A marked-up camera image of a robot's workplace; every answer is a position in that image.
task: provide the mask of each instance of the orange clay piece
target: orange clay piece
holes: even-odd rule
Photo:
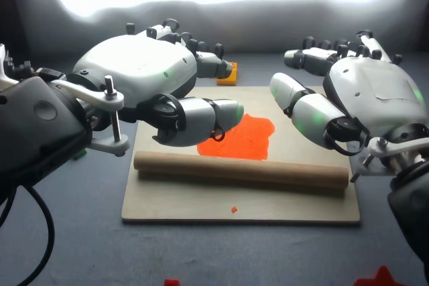
[[[235,85],[237,83],[237,63],[232,63],[233,65],[233,71],[231,72],[231,75],[227,78],[219,78],[216,80],[216,84],[218,85]]]
[[[208,139],[197,145],[200,155],[265,160],[268,157],[268,138],[274,133],[269,119],[243,116],[241,122],[225,134],[221,142]]]

